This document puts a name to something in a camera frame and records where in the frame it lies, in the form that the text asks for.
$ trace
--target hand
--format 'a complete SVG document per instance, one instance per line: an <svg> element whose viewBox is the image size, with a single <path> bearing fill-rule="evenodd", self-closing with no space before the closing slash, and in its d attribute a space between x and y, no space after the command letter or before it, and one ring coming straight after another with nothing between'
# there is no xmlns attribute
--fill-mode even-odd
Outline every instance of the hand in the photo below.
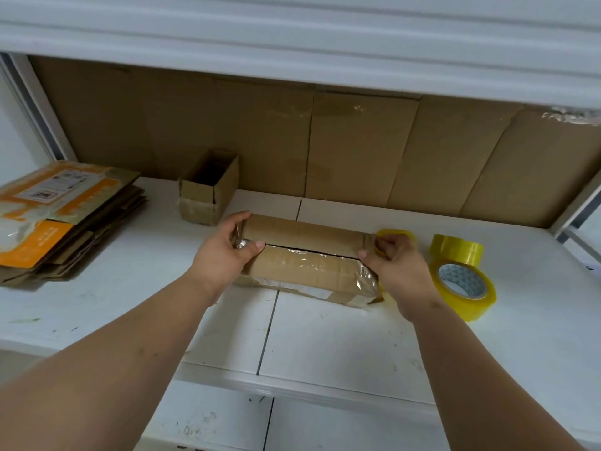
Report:
<svg viewBox="0 0 601 451"><path fill-rule="evenodd" d="M378 274L385 290L397 302L399 311L407 320L413 321L429 307L447 307L432 282L424 257L407 235L377 237L376 246L386 255L385 258L365 250L359 252L359 258Z"/></svg>
<svg viewBox="0 0 601 451"><path fill-rule="evenodd" d="M233 248L230 236L236 224L251 216L251 212L228 215L217 226L217 232L198 249L184 277L199 281L213 295L213 303L240 275L242 268L265 248L265 242L252 241L242 248Z"/></svg>

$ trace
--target left hand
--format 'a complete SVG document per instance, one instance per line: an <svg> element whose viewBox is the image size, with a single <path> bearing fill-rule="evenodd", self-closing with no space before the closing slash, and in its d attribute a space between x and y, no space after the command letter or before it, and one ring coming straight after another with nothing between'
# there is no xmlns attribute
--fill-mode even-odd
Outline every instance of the left hand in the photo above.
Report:
<svg viewBox="0 0 601 451"><path fill-rule="evenodd" d="M198 249L191 267L184 277L199 281L214 297L214 303L221 293L240 275L242 268L265 248L265 242L252 241L242 248L233 248L229 239L236 224L246 220L251 212L238 212L228 215L214 235Z"/></svg>

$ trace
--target orange packaging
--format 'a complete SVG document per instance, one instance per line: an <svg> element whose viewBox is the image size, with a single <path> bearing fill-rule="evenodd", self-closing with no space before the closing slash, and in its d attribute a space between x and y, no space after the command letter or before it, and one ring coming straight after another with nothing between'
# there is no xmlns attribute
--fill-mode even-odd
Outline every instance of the orange packaging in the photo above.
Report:
<svg viewBox="0 0 601 451"><path fill-rule="evenodd" d="M30 269L139 173L57 161L0 188L0 266Z"/></svg>

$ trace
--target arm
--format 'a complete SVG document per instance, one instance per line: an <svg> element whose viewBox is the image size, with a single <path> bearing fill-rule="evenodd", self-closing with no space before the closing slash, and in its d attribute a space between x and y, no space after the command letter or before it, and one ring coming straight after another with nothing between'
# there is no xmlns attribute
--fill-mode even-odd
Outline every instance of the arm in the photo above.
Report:
<svg viewBox="0 0 601 451"><path fill-rule="evenodd" d="M0 390L0 449L131 450L173 377L201 318L246 262L230 215L180 278Z"/></svg>
<svg viewBox="0 0 601 451"><path fill-rule="evenodd" d="M428 266L405 235L376 241L386 258L362 252L402 315L411 321L453 451L582 450L495 361L445 303Z"/></svg>

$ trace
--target forearm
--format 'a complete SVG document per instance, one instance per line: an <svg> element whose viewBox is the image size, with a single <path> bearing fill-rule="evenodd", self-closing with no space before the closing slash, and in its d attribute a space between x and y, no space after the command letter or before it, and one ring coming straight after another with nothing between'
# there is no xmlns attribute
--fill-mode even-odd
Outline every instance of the forearm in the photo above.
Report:
<svg viewBox="0 0 601 451"><path fill-rule="evenodd" d="M450 308L428 306L414 326L453 451L582 449Z"/></svg>
<svg viewBox="0 0 601 451"><path fill-rule="evenodd" d="M7 385L0 448L132 449L218 293L182 277Z"/></svg>

